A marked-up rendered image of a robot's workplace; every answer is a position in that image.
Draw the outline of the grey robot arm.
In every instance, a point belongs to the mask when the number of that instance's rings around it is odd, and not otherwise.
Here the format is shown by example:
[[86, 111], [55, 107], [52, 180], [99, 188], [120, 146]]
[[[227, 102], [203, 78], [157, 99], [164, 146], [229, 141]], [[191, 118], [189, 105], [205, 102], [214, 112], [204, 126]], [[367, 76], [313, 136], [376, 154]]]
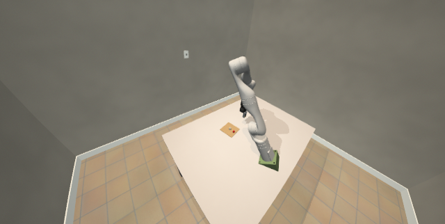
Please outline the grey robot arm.
[[[251, 79], [250, 67], [247, 58], [242, 56], [230, 61], [229, 68], [238, 88], [243, 107], [255, 120], [248, 124], [248, 131], [253, 141], [257, 145], [261, 158], [264, 161], [272, 161], [275, 154], [272, 146], [270, 146], [270, 143], [268, 142], [267, 136], [265, 135], [266, 125], [264, 119], [262, 118], [259, 105], [257, 103], [257, 98], [253, 91], [256, 83]], [[242, 74], [242, 80], [239, 78], [239, 74]]]

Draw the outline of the tan flat mat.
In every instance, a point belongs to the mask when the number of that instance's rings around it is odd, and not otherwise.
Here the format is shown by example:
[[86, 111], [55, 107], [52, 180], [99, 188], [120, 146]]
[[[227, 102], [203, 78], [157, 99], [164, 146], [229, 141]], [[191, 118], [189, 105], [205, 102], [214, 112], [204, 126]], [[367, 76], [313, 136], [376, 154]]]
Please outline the tan flat mat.
[[[229, 130], [229, 128], [231, 128], [231, 129]], [[222, 132], [224, 132], [225, 134], [227, 134], [228, 136], [232, 137], [239, 130], [239, 128], [228, 122], [220, 130]], [[235, 131], [235, 132], [233, 133], [233, 131]]]

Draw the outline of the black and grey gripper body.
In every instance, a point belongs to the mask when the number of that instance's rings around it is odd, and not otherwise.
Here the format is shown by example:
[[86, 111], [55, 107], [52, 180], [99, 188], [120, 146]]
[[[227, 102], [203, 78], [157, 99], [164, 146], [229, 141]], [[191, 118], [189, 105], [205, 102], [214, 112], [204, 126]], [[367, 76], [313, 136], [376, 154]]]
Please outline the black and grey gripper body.
[[242, 104], [242, 102], [241, 102], [241, 107], [240, 107], [240, 110], [239, 110], [241, 113], [244, 113], [245, 111], [247, 111], [244, 107], [243, 107], [243, 104]]

